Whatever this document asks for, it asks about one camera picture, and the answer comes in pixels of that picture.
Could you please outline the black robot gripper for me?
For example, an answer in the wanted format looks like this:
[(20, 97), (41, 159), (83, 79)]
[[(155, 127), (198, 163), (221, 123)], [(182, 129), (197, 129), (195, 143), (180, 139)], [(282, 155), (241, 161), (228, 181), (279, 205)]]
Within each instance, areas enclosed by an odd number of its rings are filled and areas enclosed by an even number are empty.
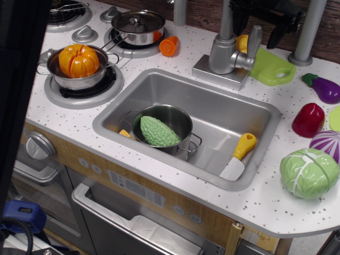
[(294, 23), (299, 24), (306, 12), (292, 1), (231, 1), (233, 32), (240, 36), (247, 27), (250, 16), (276, 24), (268, 40), (267, 48), (274, 49)]

